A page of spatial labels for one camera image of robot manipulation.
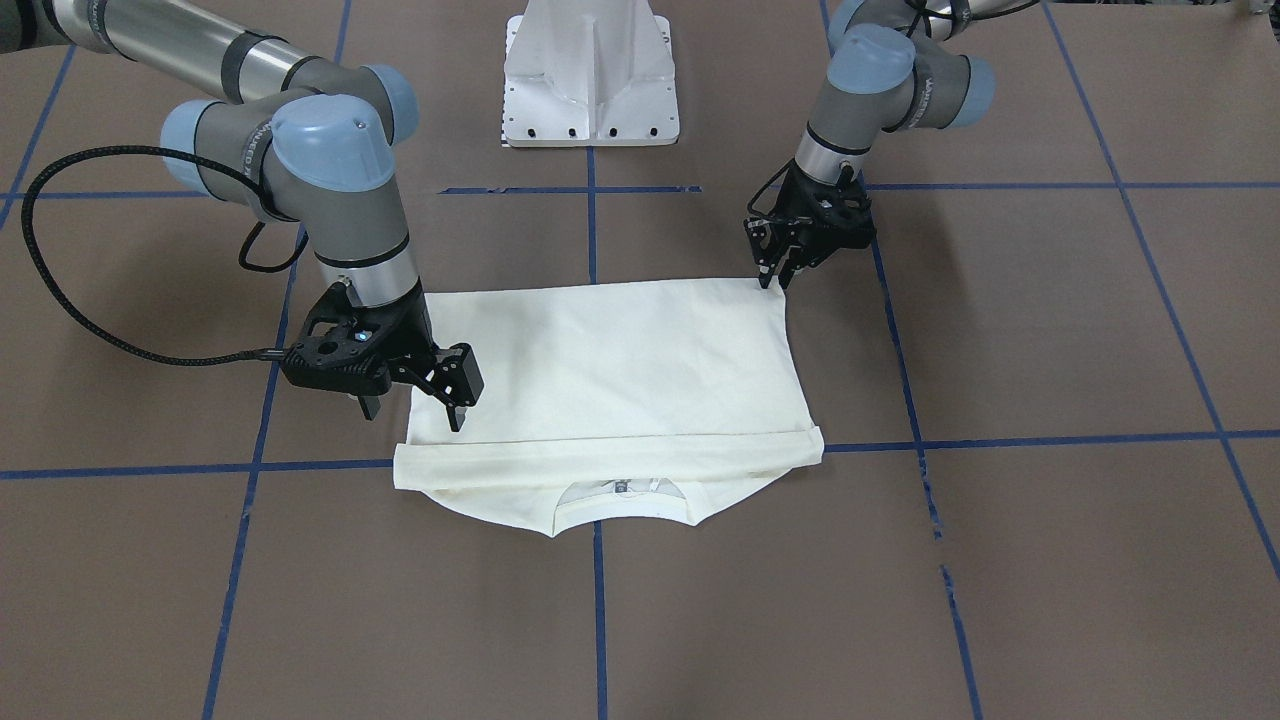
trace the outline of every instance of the robotic arm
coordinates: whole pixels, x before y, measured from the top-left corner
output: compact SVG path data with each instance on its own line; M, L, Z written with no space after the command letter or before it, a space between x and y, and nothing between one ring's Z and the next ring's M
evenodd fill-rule
M845 0L831 18L831 64L795 158L769 213L751 199L744 222L760 270L785 288L836 250L876 240L861 169L876 137L914 127L964 127L991 105L995 76L987 63L952 55L938 41L969 23L1038 0Z
M343 68L280 37L182 0L0 0L0 53L72 44L186 81L214 100L170 113L161 145L230 167L266 192L165 158L188 188L301 220L328 291L280 363L301 387L344 392L367 419L394 382L439 400L449 427L484 388L466 343L442 348L413 256L390 145L417 127L417 99L393 68Z

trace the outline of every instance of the blue cap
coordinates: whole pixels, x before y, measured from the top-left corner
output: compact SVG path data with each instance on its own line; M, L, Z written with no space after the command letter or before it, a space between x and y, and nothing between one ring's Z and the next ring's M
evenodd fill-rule
M991 108L992 99L996 97L996 73L991 72L991 65L979 58L969 58L969 91L965 92L960 111L947 127L963 128L982 119Z
M164 127L160 128L160 147L195 154L196 127L200 124L200 117L214 102L216 100L188 100L174 108L169 113L169 117L165 118ZM183 187L202 192L210 197L214 196L205 187L205 181L200 178L200 168L195 163L175 160L173 158L163 158L163 160L165 168L169 169L169 174L180 182Z
M392 145L399 145L410 138L417 129L419 108L417 95L413 86L404 79L399 70L390 65L364 65L369 72L378 76L387 91L387 99L392 102L392 128L394 137Z
M877 24L856 24L845 35L827 65L827 81L854 95L893 90L911 76L915 44L905 35Z
M298 179L365 192L396 174L396 156L372 105L352 95L311 95L271 115L271 150Z
M836 54L836 47L840 47L840 41L845 38L845 32L849 29L849 20L854 19L854 13L863 6L864 1L845 0L831 14L831 19L827 22L827 50L832 55Z

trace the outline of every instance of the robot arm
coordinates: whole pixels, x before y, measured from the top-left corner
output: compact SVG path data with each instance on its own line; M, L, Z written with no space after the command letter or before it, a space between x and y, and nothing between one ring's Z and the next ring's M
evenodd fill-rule
M390 150L419 120L403 76L343 68L180 0L0 0L0 19L18 29L0 33L0 53L73 44L221 99L179 105L161 143L242 172L268 201L207 168L165 164L262 222L301 220L329 283L302 334L269 359L293 384L358 397L369 419L393 382L413 384L461 428L484 382L470 346L431 337Z
M876 225L860 173L879 133L964 127L991 105L995 76L987 63L952 55L936 40L1025 6L1025 0L840 5L827 36L832 59L826 81L795 158L778 172L785 178L777 202L768 214L754 209L755 199L749 204L753 217L744 224L762 287L777 274L785 288L836 250L870 245Z

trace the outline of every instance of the white cloth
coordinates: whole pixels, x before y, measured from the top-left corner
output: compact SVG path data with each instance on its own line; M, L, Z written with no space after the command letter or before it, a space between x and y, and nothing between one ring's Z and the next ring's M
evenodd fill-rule
M605 518L696 525L822 461L781 290L754 279L428 295L485 388L451 433L413 391L399 489L554 537Z

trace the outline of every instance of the white mounting bracket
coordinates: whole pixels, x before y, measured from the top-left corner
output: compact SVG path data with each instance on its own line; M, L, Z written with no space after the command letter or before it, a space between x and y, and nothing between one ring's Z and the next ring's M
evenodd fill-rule
M507 22L503 143L671 145L671 23L648 0L529 0Z

